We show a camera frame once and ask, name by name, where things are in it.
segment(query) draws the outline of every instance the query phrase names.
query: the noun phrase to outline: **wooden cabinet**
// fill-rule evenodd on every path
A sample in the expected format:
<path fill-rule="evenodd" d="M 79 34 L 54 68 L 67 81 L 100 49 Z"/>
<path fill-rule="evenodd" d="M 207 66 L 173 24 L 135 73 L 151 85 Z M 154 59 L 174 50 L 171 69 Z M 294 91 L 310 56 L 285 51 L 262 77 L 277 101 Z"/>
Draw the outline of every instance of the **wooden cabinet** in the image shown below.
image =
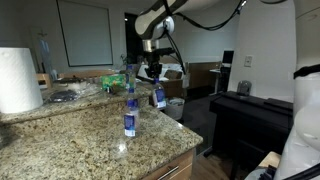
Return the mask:
<path fill-rule="evenodd" d="M 188 180 L 192 173 L 193 149 L 177 157 L 175 160 L 164 165 L 160 169 L 145 177 L 144 180 L 172 179 Z"/>

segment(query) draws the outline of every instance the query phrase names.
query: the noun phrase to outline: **water bottle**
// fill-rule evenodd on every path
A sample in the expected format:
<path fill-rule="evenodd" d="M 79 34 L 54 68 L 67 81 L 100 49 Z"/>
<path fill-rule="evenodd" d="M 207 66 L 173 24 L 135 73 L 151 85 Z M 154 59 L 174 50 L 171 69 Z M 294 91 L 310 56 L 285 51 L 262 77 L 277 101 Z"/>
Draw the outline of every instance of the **water bottle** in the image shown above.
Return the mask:
<path fill-rule="evenodd" d="M 126 73 L 126 89 L 136 88 L 136 74 L 133 71 L 133 65 L 128 64 Z"/>
<path fill-rule="evenodd" d="M 152 98 L 154 106 L 159 110 L 163 110 L 167 106 L 165 97 L 166 96 L 164 93 L 163 86 L 159 83 L 159 78 L 155 78 L 152 90 Z"/>
<path fill-rule="evenodd" d="M 129 88 L 124 125 L 125 135 L 128 137 L 136 136 L 136 133 L 140 130 L 139 104 L 138 98 L 134 93 L 134 88 Z"/>

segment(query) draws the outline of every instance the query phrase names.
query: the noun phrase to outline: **whiteboard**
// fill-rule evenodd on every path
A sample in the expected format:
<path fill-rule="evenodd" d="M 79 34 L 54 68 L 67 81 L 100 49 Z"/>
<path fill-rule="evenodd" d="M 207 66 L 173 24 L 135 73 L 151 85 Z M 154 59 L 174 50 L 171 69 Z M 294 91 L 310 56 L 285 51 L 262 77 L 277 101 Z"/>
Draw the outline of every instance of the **whiteboard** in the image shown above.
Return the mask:
<path fill-rule="evenodd" d="M 57 2 L 69 66 L 112 65 L 108 9 Z"/>

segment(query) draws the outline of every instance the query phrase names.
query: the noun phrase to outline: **black piano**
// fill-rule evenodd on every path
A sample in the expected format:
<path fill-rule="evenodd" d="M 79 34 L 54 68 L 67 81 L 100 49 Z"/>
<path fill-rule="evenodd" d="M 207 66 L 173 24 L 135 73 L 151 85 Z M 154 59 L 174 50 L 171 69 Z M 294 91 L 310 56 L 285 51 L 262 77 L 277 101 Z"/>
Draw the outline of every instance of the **black piano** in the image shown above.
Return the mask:
<path fill-rule="evenodd" d="M 223 151 L 254 169 L 270 151 L 282 154 L 293 125 L 292 109 L 292 103 L 276 99 L 231 91 L 215 95 L 210 104 L 217 114 L 212 150 L 204 155 Z"/>

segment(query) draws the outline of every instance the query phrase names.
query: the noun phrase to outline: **paper towel roll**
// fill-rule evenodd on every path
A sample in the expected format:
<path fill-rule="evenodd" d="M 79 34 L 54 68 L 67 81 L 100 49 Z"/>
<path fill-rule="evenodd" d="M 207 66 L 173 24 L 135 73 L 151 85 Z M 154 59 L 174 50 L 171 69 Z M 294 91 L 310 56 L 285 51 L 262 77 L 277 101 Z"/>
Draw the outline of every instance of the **paper towel roll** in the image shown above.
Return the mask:
<path fill-rule="evenodd" d="M 0 112 L 19 113 L 42 104 L 30 50 L 0 48 Z"/>

